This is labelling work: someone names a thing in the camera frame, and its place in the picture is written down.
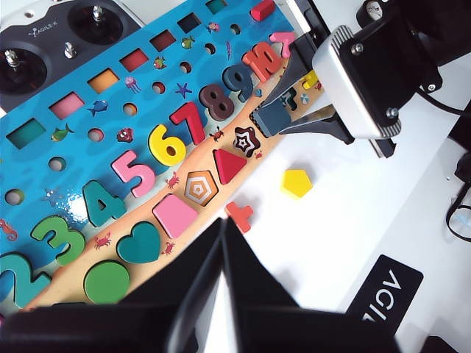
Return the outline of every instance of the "red cross block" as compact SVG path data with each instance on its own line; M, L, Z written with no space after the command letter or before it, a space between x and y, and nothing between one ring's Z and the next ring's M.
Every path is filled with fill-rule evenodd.
M235 202L231 202L225 207L224 211L234 220L242 234L250 231L251 226L248 219L253 215L253 209L250 206L239 208Z

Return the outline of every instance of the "red block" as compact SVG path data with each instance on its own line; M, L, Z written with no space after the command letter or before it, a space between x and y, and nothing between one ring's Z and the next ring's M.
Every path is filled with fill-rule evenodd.
M250 231L250 223L248 218L253 215L253 209L250 206L239 208L235 202L228 204L225 209L226 214L231 217L242 234Z
M275 2L273 0L263 0L250 10L253 19L261 22L275 11Z
M224 149L213 151L214 160L219 173L219 180L221 184L228 184L239 171L247 164L244 158L240 158Z

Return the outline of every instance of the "number 3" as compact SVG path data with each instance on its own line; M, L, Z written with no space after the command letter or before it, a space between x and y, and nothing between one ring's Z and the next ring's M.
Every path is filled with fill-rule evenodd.
M65 266L80 256L85 248L85 237L81 232L69 230L67 222L61 217L52 216L43 219L31 231L33 239L42 241L49 232L54 232L52 238L47 242L53 249L61 247L64 243L68 248L57 255L57 263Z

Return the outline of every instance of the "colored square slot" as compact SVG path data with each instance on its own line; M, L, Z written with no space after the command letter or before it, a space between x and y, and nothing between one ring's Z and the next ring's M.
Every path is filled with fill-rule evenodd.
M140 49L136 49L131 54L123 57L119 62L128 70L133 72L136 68L147 62L149 58Z
M224 0L211 0L206 3L206 7L213 13L217 14L219 11L224 9L227 6Z
M85 103L75 92L69 93L61 100L54 103L49 109L60 119L64 120L75 113Z
M87 83L95 90L95 92L100 94L117 83L117 81L119 81L119 77L117 77L110 68L107 68Z
M177 23L184 33L188 33L192 29L198 27L201 24L201 20L194 13L191 13L190 15L185 16L179 20Z
M169 30L165 30L159 35L156 35L150 40L150 43L158 50L162 51L165 48L168 48L171 44L175 43L177 40L173 36L172 33L170 33Z
M41 136L46 129L34 118L28 120L15 131L7 135L7 139L17 148L22 149Z

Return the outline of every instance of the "fish illustration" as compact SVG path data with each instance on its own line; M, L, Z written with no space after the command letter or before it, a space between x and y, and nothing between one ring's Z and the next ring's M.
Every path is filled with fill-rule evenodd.
M95 116L95 114L104 112L106 109L108 109L107 101L95 101L95 103L93 103L93 108L88 108L87 110L90 110L91 115Z
M193 37L183 38L182 39L182 47L184 49L191 49L193 47L193 42L196 42Z
M154 60L154 67L157 69L157 70L162 70L163 68L166 68L167 65L165 65L165 57L156 57L155 60Z
M70 133L74 133L70 127L68 127L68 124L65 125L65 129L64 130L60 130L56 127L56 130L52 133L52 136L51 136L51 140L53 140L54 142L60 142L62 141L64 138L67 137L67 135Z
M209 31L209 33L212 32L219 32L221 27L218 24L215 24L214 22L210 22L207 26L206 29Z

